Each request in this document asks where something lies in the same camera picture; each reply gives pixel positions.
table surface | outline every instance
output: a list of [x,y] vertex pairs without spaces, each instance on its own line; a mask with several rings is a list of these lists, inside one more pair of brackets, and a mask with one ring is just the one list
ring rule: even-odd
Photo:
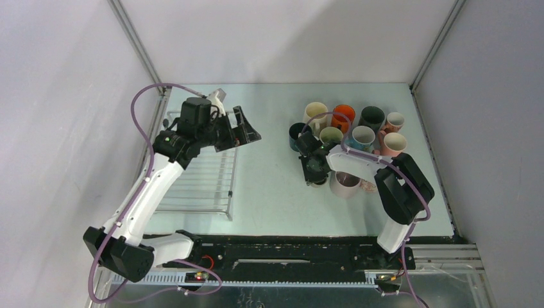
[[[147,225],[147,234],[184,229],[195,234],[378,235],[387,214],[377,192],[361,190],[354,198],[344,200],[332,194],[328,183],[320,188],[306,186],[299,155],[289,147],[289,127],[302,120],[308,103],[320,101],[329,110],[340,104],[351,105],[357,113],[356,121],[361,110],[369,105],[380,107],[385,114],[400,112],[405,116],[400,133],[408,140],[406,153],[414,158],[436,193],[429,203],[431,219],[418,224],[413,235],[453,235],[445,199],[408,85],[290,83],[193,85],[191,88],[204,94],[222,88],[226,92],[225,109],[242,106],[262,140],[238,149],[233,221],[220,214],[155,212]],[[189,96],[191,94],[183,90],[173,89],[166,111],[179,111]]]

wire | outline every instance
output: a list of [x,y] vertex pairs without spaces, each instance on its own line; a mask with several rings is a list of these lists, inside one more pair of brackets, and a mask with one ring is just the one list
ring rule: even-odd
[[211,270],[212,268],[214,268],[215,262],[214,262],[214,260],[213,260],[212,257],[210,257],[209,255],[203,255],[203,256],[202,256],[202,259],[210,259],[210,262],[212,263],[212,265],[210,265],[210,267],[208,268],[208,270]]
[[214,108],[216,109],[217,114],[219,114],[219,113],[221,112],[220,109],[219,109],[219,107],[217,107],[217,106],[215,106],[215,105],[211,105],[211,106],[214,107]]
[[210,269],[202,268],[202,267],[200,267],[200,266],[198,266],[196,264],[193,264],[191,262],[187,262],[187,261],[181,260],[181,259],[176,259],[176,260],[174,260],[174,262],[182,263],[182,264],[188,265],[188,266],[190,266],[192,268],[196,268],[197,270],[205,271],[206,273],[212,275],[213,277],[215,277],[217,279],[217,281],[219,282],[218,287],[211,290],[211,291],[206,291],[206,292],[190,291],[190,290],[184,289],[184,288],[182,288],[180,286],[165,287],[164,289],[160,289],[160,290],[158,290],[156,292],[153,292],[153,293],[151,293],[149,295],[146,295],[146,296],[144,296],[142,298],[138,298],[137,300],[121,300],[119,298],[116,298],[115,300],[117,300],[118,302],[124,303],[124,304],[134,304],[134,303],[137,303],[137,302],[147,300],[150,297],[153,297],[155,295],[158,295],[158,294],[166,292],[166,291],[183,291],[185,293],[185,295],[188,295],[188,294],[209,295],[209,294],[212,294],[212,293],[215,293],[215,292],[219,291],[219,289],[221,289],[221,287],[223,286],[223,281],[221,280],[221,278],[219,278],[219,275],[217,275],[216,273],[214,273]]
[[430,209],[429,209],[429,205],[427,204],[427,202],[425,201],[425,198],[421,195],[420,191],[416,188],[416,186],[412,183],[412,181],[400,170],[398,169],[396,166],[394,166],[392,163],[388,162],[388,161],[385,161],[383,159],[381,159],[381,156],[374,156],[372,154],[369,154],[369,153],[366,153],[366,152],[363,152],[363,151],[359,151],[359,150],[356,150],[356,149],[353,149],[353,148],[349,148],[348,146],[346,146],[346,140],[348,138],[348,136],[351,134],[352,132],[352,122],[349,120],[349,118],[344,115],[344,114],[341,114],[340,112],[334,112],[334,111],[329,111],[329,112],[323,112],[323,113],[320,113],[320,114],[316,114],[315,116],[311,117],[307,122],[306,124],[304,125],[304,127],[302,128],[302,132],[304,132],[304,130],[306,129],[306,127],[308,127],[308,125],[310,125],[310,123],[315,119],[315,118],[318,118],[318,117],[323,117],[327,114],[333,114],[335,116],[341,116],[343,117],[346,122],[348,123],[348,133],[344,134],[344,137],[342,138],[342,141],[340,142],[340,147],[342,147],[342,150],[344,150],[346,153],[351,153],[355,156],[359,156],[359,157],[363,157],[363,158],[366,158],[370,161],[374,161],[374,162],[378,162],[380,164],[383,164],[389,168],[391,168],[395,173],[397,173],[403,180],[406,184],[408,184],[408,186],[412,189],[412,191],[414,192],[414,194],[418,197],[419,201],[421,202],[421,204],[423,205],[423,208],[425,209],[425,217],[424,218],[416,218],[414,219],[414,221],[412,222],[412,225],[410,226],[410,229],[408,229],[408,232],[406,233],[406,236],[404,237],[404,241],[400,247],[400,254],[402,256],[402,267],[404,269],[404,276],[406,276],[406,281],[408,281],[408,286],[410,288],[410,292],[412,294],[412,297],[414,298],[414,300],[416,301],[416,303],[418,303],[419,306],[421,306],[424,302],[421,302],[419,300],[419,297],[418,295],[416,294],[416,292],[414,291],[414,288],[412,287],[412,284],[410,282],[410,278],[408,277],[408,268],[406,267],[406,260],[405,260],[405,256],[404,256],[404,250],[406,249],[406,241],[409,240],[410,238],[410,235],[412,235],[412,232],[414,232],[414,228],[416,226],[417,223],[419,223],[420,221],[427,221],[430,219]]
[[146,132],[142,129],[142,127],[138,123],[138,119],[136,118],[136,112],[134,110],[134,106],[136,105],[136,101],[138,100],[138,98],[144,92],[146,92],[149,89],[156,88],[156,87],[179,88],[179,89],[182,89],[182,90],[186,90],[187,92],[192,93],[194,95],[197,95],[199,97],[205,98],[205,96],[200,92],[192,90],[192,89],[190,89],[188,87],[185,87],[183,85],[177,85],[175,83],[168,83],[168,82],[154,83],[152,85],[148,85],[147,87],[144,87],[143,89],[138,91],[138,93],[136,93],[136,95],[134,95],[134,98],[132,99],[132,102],[130,103],[130,115],[132,116],[132,121],[134,122],[134,126],[136,126],[136,129],[138,129],[138,132],[140,132],[140,135],[142,135],[142,137],[144,138],[144,140],[146,142],[146,146],[148,148],[148,153],[149,153],[149,164],[148,164],[148,168],[146,170],[146,174],[145,174],[144,179],[140,182],[140,184],[136,188],[136,191],[134,192],[134,194],[132,194],[132,196],[128,200],[128,203],[125,205],[125,207],[123,208],[123,210],[121,211],[121,213],[117,217],[117,220],[112,225],[110,231],[106,234],[106,237],[102,240],[102,243],[100,244],[100,246],[98,247],[98,250],[94,254],[94,258],[93,258],[92,264],[90,266],[89,279],[87,281],[87,291],[89,292],[90,299],[93,302],[97,303],[97,304],[104,304],[104,303],[107,303],[107,302],[111,301],[113,298],[115,298],[117,296],[117,294],[120,292],[120,290],[128,282],[125,279],[123,281],[123,283],[110,296],[108,296],[108,297],[106,297],[104,299],[100,299],[100,298],[96,297],[96,294],[94,294],[94,274],[96,272],[96,267],[98,266],[98,260],[102,256],[102,253],[104,252],[104,249],[105,249],[107,243],[112,238],[112,235],[114,234],[115,230],[117,230],[117,224],[121,224],[121,221],[125,217],[126,213],[128,213],[128,211],[130,210],[130,208],[134,204],[134,202],[136,200],[136,197],[138,197],[138,195],[142,192],[143,188],[146,186],[146,184],[147,184],[146,179],[149,178],[149,176],[151,175],[151,171],[153,170],[153,164],[155,163],[155,152],[153,151],[153,145],[152,145],[151,140],[149,139],[148,135],[146,134]]
[[174,119],[172,120],[172,124],[170,124],[170,126],[168,126],[168,127],[166,128],[166,130],[172,130],[172,128],[174,128],[174,126],[175,126],[176,124],[178,124],[178,121],[179,121],[179,120],[180,120],[179,117],[174,118]]

dish rack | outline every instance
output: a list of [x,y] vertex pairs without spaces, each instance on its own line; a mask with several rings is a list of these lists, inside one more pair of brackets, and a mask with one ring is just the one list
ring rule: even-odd
[[[180,115],[167,112],[170,123]],[[157,207],[158,212],[224,214],[232,221],[232,191],[237,149],[216,153],[201,149],[187,170],[172,184]]]

white wall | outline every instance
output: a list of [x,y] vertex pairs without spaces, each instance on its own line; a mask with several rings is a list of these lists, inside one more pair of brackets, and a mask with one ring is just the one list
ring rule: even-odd
[[181,83],[412,82],[454,2],[123,1]]
[[132,184],[150,80],[100,0],[1,1],[0,72],[0,305],[82,307],[81,237]]
[[468,1],[417,95],[499,307],[544,302],[544,2]]

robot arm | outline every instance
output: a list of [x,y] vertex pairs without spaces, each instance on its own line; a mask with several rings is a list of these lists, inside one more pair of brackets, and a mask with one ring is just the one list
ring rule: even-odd
[[[191,160],[200,154],[201,148],[214,146],[219,152],[261,139],[247,122],[240,106],[233,108],[237,126],[231,127],[229,114],[221,102],[224,97],[225,93],[219,89],[207,98],[188,98],[183,102],[180,117],[176,120],[176,131],[166,129],[155,138],[154,164],[149,176],[146,176],[147,170],[144,169],[110,219],[100,229],[87,229],[83,240],[91,254],[95,255],[106,234],[116,225],[100,255],[100,265],[137,282],[153,266],[190,257],[198,237],[188,232],[179,231],[154,239],[142,238],[164,194],[187,169]],[[147,185],[119,221],[119,215],[143,180]]]
[[[311,132],[301,135],[296,141],[302,156],[302,168],[307,183],[320,183],[331,171],[342,171],[372,181],[389,216],[378,236],[377,243],[386,253],[395,253],[405,239],[414,218],[423,210],[423,204],[408,184],[401,184],[399,177],[390,167],[383,167],[378,159],[372,160],[345,152],[339,144],[316,140]],[[416,186],[428,203],[434,197],[434,190],[414,159],[401,153],[397,157],[382,157],[401,170]]]

